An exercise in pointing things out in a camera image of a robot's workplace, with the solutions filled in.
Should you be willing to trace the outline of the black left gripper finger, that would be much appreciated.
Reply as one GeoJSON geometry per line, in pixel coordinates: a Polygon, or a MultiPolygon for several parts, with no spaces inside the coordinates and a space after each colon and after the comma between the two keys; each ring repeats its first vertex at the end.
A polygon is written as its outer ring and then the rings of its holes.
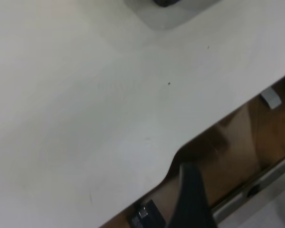
{"type": "Polygon", "coordinates": [[[180,190],[168,228],[216,228],[200,171],[192,163],[180,165],[180,190]]]}

